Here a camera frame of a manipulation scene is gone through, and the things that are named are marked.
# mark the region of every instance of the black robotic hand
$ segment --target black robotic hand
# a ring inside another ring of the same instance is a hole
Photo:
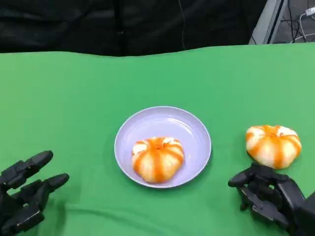
[[[13,236],[27,231],[44,220],[43,210],[49,194],[63,186],[69,175],[61,174],[44,181],[25,185],[9,196],[11,188],[21,187],[53,158],[51,151],[41,152],[27,161],[18,161],[0,176],[0,236]]]
[[[305,199],[287,175],[255,162],[228,182],[241,195],[241,210],[250,207],[255,216],[277,223],[291,236],[315,235],[315,193]]]

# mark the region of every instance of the green table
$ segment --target green table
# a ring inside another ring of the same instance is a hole
[[[306,196],[315,191],[315,44],[212,47],[148,57],[71,53],[0,55],[0,168],[51,149],[37,178],[67,172],[46,220],[27,235],[279,236],[276,226],[239,211],[227,181],[248,167],[245,131],[281,124],[303,150],[283,173]],[[212,159],[174,189],[143,187],[119,169],[114,138],[133,113],[183,108],[212,138]]]

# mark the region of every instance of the light purple plate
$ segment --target light purple plate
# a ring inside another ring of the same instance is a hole
[[[163,136],[182,143],[185,161],[171,180],[149,184],[132,168],[132,147],[139,140]],[[129,178],[152,188],[171,188],[192,180],[203,170],[210,158],[211,140],[204,124],[193,114],[175,107],[152,107],[137,112],[121,126],[114,149],[118,165]]]

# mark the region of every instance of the black curtain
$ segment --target black curtain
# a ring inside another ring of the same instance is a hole
[[[267,0],[0,0],[0,52],[136,56],[248,44]]]

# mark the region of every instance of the cable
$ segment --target cable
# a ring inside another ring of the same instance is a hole
[[[291,27],[291,25],[290,25],[290,23],[289,23],[289,21],[291,21],[291,20],[287,20],[287,19],[284,18],[284,17],[283,17],[283,19],[284,19],[284,20],[281,20],[281,22],[286,22],[286,23]],[[302,35],[302,33],[300,32],[300,23],[299,23],[298,21],[296,21],[296,20],[293,20],[292,22],[297,23],[297,29],[294,29],[294,28],[293,28],[293,30],[296,31],[295,36],[294,36],[294,41],[295,41],[297,35],[298,35],[298,34]]]
[[[302,17],[303,17],[303,16],[305,16],[305,15],[306,15],[306,14],[305,14],[305,13],[303,13],[303,14],[300,16],[300,27],[301,27],[301,30],[302,30],[302,33],[303,33],[303,37],[305,38],[306,42],[308,42],[308,41],[307,41],[307,38],[306,38],[306,36],[305,36],[305,33],[304,33],[304,30],[303,30],[303,27],[302,27],[302,22],[301,22]]]
[[[185,13],[184,13],[184,10],[183,10],[183,7],[182,7],[182,3],[181,3],[181,0],[178,0],[178,5],[181,9],[181,13],[182,13],[182,17],[183,17],[183,30],[182,30],[182,47],[183,47],[183,50],[185,51],[186,50],[186,46],[185,46],[185,29],[186,29],[186,18],[185,18]]]
[[[306,34],[305,37],[311,36],[311,35],[315,35],[315,33]],[[304,36],[300,36],[300,37],[296,38],[295,40],[299,40],[300,38],[304,38]]]
[[[254,39],[254,37],[251,35],[252,40],[254,41],[254,43],[257,45],[256,40]]]
[[[292,12],[291,12],[291,1],[290,0],[287,0],[287,7],[288,7],[288,10],[289,10],[289,14],[290,14],[290,20],[291,20],[291,35],[292,35],[292,40],[293,42],[295,42],[295,38],[293,36],[293,20],[292,20]]]

